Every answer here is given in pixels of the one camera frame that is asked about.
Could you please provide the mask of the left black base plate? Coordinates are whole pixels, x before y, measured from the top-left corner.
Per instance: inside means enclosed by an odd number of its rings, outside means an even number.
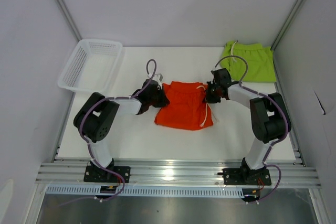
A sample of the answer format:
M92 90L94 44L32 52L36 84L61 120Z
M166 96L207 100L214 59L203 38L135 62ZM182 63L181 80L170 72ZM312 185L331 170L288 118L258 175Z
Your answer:
M130 166L115 166L114 160L110 163L107 169L119 174L123 177L124 182L127 184L131 175ZM83 177L84 182L90 183L122 183L122 180L117 175L107 172L99 168L94 162L90 161L87 166Z

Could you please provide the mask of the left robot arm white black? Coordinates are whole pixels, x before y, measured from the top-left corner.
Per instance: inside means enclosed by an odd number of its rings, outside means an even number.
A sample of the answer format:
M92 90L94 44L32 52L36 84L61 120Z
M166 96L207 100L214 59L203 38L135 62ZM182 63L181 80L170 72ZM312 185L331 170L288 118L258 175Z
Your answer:
M163 108L169 104L160 79L146 79L142 88L128 97L105 97L94 92L88 98L73 124L87 143L91 161L97 166L95 175L102 182L108 182L114 176L114 169L110 166L113 157L104 139L116 117L141 115L151 106Z

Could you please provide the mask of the orange shorts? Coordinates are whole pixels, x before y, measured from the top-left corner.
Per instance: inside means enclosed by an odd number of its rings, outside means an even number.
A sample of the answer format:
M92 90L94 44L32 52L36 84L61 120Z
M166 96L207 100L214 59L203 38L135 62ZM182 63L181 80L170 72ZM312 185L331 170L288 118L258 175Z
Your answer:
M172 81L163 84L170 104L161 108L154 123L180 130L197 131L214 125L211 107L204 102L207 85Z

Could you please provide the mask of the white plastic basket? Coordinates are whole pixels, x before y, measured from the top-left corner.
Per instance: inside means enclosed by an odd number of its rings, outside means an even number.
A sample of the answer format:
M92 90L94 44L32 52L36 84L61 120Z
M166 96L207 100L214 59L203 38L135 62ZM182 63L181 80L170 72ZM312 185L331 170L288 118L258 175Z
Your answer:
M75 93L104 93L118 75L122 49L117 41L82 39L62 70L58 86Z

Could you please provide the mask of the right aluminium frame post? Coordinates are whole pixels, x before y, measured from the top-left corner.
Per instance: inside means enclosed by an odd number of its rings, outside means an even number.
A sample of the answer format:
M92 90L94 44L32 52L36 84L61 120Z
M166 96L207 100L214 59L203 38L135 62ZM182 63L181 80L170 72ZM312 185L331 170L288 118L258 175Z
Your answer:
M275 51L276 48L279 46L281 41L283 40L284 36L288 32L291 24L294 22L296 16L299 14L300 10L303 8L303 5L306 0L295 0L293 3L292 8L290 9L290 12L288 13L283 25L281 26L281 29L277 33L272 45L271 50Z

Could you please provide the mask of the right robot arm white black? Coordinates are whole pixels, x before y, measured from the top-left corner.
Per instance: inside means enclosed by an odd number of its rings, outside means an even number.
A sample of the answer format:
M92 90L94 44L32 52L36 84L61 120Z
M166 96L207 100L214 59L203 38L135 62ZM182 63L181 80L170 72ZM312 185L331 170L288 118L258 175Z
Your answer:
M213 81L207 83L206 103L220 103L221 99L237 102L250 109L251 128L255 139L249 153L243 159L246 167L240 170L240 179L251 184L258 179L258 169L266 166L266 160L274 145L283 141L291 130L289 115L280 93L264 94L233 81L227 69L212 71Z

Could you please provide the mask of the lime green shorts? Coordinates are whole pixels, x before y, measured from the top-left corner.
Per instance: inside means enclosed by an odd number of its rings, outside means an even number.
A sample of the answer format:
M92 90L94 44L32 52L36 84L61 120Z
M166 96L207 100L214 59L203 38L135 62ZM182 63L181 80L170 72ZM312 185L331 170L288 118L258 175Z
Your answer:
M262 44L244 45L229 41L224 46L220 65L232 79L244 82L276 82L273 51Z

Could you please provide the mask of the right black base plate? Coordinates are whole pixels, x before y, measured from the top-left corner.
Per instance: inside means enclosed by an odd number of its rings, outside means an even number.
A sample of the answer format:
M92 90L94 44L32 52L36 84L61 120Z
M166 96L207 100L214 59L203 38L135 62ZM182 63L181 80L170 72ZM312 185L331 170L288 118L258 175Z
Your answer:
M225 185L261 185L270 186L271 177L267 168L250 170L247 168L224 168L217 173L222 176Z

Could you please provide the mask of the left aluminium frame post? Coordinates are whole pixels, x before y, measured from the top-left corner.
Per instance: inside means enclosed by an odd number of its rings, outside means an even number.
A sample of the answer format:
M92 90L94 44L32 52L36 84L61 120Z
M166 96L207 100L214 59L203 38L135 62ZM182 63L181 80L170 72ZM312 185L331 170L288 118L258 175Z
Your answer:
M78 27L66 5L66 2L64 0L54 0L57 7L59 8L66 24L68 25L68 28L72 35L75 37L76 41L82 40L82 36L78 30Z

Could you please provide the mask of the aluminium frame post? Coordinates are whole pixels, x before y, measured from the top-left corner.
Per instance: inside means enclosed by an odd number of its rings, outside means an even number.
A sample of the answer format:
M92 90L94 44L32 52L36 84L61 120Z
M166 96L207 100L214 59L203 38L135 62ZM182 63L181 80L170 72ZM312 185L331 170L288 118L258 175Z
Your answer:
M281 41L283 40L284 36L288 32L291 24L294 22L296 16L299 14L300 10L303 8L303 5L306 0L295 0L293 3L292 8L290 9L290 12L288 13L283 25L281 26L281 29L277 33L272 45L271 50L275 51L276 48L279 46Z
M59 8L66 24L68 25L68 28L72 35L75 37L76 41L82 40L82 36L78 30L78 27L66 5L66 2L64 0L54 0L57 7Z

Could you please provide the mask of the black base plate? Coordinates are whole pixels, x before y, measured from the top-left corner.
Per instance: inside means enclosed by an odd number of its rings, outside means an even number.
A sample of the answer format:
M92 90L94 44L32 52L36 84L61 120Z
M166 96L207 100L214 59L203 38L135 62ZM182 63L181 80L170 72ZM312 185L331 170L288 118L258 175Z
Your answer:
M261 185L270 186L271 177L267 168L250 170L247 168L224 168L217 173L222 176L225 185Z
M123 177L124 182L127 184L131 175L130 166L115 166L114 160L110 163L107 169L119 174ZM122 183L122 180L117 175L107 172L99 168L94 162L90 161L87 166L83 177L84 182L90 183Z

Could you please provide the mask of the aluminium mounting rail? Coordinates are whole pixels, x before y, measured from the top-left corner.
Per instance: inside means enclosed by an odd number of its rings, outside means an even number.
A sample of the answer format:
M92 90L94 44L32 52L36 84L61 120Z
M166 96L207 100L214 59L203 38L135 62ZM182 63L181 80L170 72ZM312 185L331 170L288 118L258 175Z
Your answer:
M88 160L56 160L41 164L36 183L81 184ZM223 183L219 173L224 168L240 166L239 162L177 161L116 159L115 165L131 168L131 185L215 187ZM281 188L321 188L317 170L306 167L301 160L278 163Z

